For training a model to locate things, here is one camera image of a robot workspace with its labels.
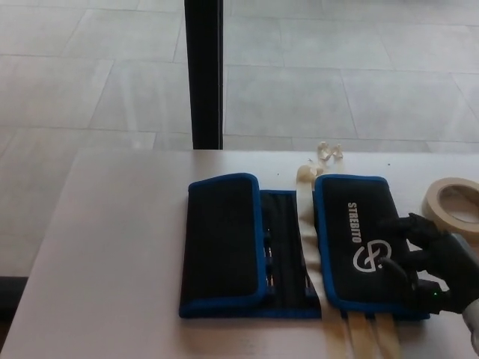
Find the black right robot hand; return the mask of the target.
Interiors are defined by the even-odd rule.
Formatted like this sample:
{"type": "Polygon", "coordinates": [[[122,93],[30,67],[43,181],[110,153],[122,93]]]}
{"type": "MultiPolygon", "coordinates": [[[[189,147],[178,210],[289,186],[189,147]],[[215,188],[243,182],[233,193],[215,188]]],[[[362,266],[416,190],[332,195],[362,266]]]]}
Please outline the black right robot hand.
{"type": "Polygon", "coordinates": [[[418,248],[378,260],[387,300],[432,314],[461,314],[478,300],[478,257],[465,239],[415,213],[383,219],[376,228],[395,245],[411,242],[418,248]]]}

